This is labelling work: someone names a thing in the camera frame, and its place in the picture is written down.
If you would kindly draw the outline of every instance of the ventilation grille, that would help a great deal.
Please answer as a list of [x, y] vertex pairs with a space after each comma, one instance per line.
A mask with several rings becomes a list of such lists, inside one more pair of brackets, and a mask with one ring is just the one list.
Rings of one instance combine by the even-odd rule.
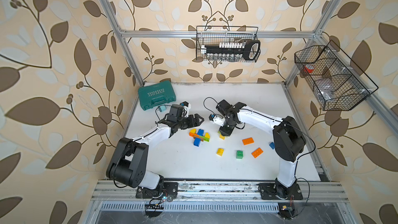
[[[161, 205], [168, 212], [272, 212], [277, 213], [274, 202], [165, 202]], [[103, 211], [144, 211], [145, 203], [131, 201], [107, 201], [102, 203]]]

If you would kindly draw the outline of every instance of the green lego brick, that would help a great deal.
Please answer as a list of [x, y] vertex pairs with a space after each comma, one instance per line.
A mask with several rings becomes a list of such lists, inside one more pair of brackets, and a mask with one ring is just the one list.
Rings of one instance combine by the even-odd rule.
[[236, 158], [242, 159], [243, 158], [243, 151], [236, 151]]

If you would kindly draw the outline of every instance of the toolbox handle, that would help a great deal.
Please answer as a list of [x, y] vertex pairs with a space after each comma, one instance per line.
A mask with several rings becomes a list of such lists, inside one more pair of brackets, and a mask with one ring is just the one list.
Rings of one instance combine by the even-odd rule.
[[155, 99], [152, 99], [152, 104], [163, 104], [163, 103], [167, 103], [167, 100], [166, 100], [166, 98], [165, 97], [159, 97], [159, 98], [155, 98]]

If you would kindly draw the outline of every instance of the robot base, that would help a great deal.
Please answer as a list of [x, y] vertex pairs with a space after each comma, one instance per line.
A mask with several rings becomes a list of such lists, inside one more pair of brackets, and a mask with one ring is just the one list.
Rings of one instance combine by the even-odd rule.
[[[164, 183], [163, 188], [167, 190], [167, 196], [176, 198], [177, 197], [177, 191], [178, 191], [178, 183]], [[143, 187], [138, 187], [137, 188], [137, 193], [135, 194], [135, 197], [137, 199], [152, 199], [153, 197], [151, 196], [152, 190], [143, 188]]]
[[[275, 183], [259, 183], [258, 184], [258, 191], [260, 191], [261, 199], [262, 200], [285, 200], [277, 196]], [[291, 192], [287, 195], [287, 199], [290, 199], [290, 196], [293, 196], [294, 200], [302, 200], [303, 196], [301, 193], [300, 186], [295, 183], [290, 188], [289, 191]]]

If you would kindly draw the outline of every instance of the green toolbox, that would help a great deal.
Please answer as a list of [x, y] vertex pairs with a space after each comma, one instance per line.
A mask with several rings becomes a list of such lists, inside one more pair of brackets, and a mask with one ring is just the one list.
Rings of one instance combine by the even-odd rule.
[[172, 83], [170, 81], [159, 82], [152, 86], [140, 87], [138, 97], [142, 109], [150, 108], [176, 101]]

